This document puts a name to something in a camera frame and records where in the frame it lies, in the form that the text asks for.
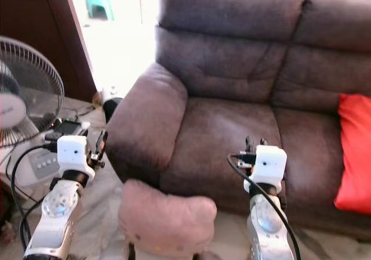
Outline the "teal plastic chair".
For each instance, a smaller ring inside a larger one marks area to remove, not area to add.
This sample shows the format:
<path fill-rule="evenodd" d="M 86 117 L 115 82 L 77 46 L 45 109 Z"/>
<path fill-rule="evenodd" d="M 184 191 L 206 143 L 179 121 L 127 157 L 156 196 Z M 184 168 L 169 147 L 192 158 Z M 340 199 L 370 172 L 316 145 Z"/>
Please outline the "teal plastic chair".
<path fill-rule="evenodd" d="M 85 0 L 86 10 L 90 19 L 113 21 L 115 16 L 111 0 Z"/>

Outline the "white table fan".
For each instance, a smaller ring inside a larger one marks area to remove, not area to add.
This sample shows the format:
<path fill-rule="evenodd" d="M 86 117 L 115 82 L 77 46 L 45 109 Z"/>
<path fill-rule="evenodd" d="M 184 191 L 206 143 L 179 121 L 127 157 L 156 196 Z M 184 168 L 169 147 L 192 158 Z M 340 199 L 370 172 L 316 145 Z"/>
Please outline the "white table fan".
<path fill-rule="evenodd" d="M 56 67 L 30 45 L 10 37 L 0 37 L 0 109 L 3 149 L 8 149 L 3 174 L 20 186 L 34 185 L 57 175 L 56 155 L 45 149 L 23 152 L 40 146 L 55 120 L 62 117 L 66 96 Z M 89 122 L 81 122 L 85 135 Z"/>

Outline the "black and white speaker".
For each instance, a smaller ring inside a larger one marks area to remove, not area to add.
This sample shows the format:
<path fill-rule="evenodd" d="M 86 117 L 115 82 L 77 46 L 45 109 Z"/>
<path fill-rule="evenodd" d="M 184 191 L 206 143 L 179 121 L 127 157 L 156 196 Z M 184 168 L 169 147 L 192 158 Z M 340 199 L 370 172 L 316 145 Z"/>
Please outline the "black and white speaker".
<path fill-rule="evenodd" d="M 117 86 L 107 86 L 100 91 L 101 109 L 103 109 L 106 123 L 109 123 L 117 106 L 119 106 L 122 101 L 123 96 L 121 95 L 121 92 Z"/>

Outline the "dark brown furniture piece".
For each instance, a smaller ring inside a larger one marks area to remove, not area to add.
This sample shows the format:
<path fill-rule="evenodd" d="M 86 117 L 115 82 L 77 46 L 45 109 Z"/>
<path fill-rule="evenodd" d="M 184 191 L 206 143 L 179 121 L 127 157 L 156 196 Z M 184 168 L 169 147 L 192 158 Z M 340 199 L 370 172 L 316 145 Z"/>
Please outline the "dark brown furniture piece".
<path fill-rule="evenodd" d="M 0 231 L 0 237 L 3 243 L 10 243 L 13 239 L 16 238 L 16 232 L 13 228 L 12 223 L 12 210 L 14 206 L 14 202 L 12 201 L 12 192 L 8 184 L 1 179 L 0 180 L 0 188 L 1 188 L 1 221 L 2 221 L 2 228 Z"/>

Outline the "brown fabric sofa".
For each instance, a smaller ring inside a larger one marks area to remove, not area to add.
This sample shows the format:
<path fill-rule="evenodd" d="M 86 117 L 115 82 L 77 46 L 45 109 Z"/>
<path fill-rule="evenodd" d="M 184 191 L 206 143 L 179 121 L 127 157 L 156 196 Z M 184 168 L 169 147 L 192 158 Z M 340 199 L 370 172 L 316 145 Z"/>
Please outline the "brown fabric sofa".
<path fill-rule="evenodd" d="M 371 98 L 371 0 L 159 0 L 155 59 L 108 122 L 122 181 L 210 197 L 246 215 L 226 161 L 265 139 L 286 151 L 294 228 L 371 243 L 371 215 L 336 207 L 341 95 Z"/>

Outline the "dark wooden door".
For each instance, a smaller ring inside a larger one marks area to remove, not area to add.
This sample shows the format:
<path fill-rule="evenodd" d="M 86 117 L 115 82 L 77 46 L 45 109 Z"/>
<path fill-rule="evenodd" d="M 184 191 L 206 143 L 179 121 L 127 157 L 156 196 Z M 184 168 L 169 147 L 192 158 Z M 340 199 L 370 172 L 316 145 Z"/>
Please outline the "dark wooden door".
<path fill-rule="evenodd" d="M 0 0 L 1 34 L 37 49 L 58 70 L 64 93 L 92 100 L 96 86 L 72 0 Z"/>

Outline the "red pillow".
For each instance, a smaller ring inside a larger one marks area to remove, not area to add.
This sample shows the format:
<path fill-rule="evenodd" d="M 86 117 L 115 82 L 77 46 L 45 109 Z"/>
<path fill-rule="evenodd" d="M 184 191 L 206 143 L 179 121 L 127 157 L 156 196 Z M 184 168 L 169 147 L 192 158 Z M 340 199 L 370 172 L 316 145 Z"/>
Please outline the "red pillow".
<path fill-rule="evenodd" d="M 337 113 L 344 170 L 334 204 L 371 216 L 371 96 L 342 93 Z"/>

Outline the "black handheld game device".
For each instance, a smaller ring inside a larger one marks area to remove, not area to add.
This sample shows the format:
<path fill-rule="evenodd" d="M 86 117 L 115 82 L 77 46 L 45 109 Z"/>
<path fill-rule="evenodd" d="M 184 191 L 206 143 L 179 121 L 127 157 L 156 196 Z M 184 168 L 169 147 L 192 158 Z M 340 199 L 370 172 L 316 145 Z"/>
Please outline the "black handheld game device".
<path fill-rule="evenodd" d="M 59 138 L 66 135 L 80 135 L 85 129 L 81 122 L 58 119 L 54 121 L 50 130 L 44 135 L 44 140 L 48 142 L 58 141 Z"/>

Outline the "pink plush pillow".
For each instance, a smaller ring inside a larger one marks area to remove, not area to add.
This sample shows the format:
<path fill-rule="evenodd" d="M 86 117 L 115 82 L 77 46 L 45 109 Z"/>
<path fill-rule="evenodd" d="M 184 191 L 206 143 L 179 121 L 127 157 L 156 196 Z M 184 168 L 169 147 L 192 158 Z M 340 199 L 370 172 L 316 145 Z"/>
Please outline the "pink plush pillow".
<path fill-rule="evenodd" d="M 214 239 L 217 207 L 209 197 L 165 194 L 148 183 L 123 183 L 118 220 L 133 248 L 167 258 L 192 260 Z"/>

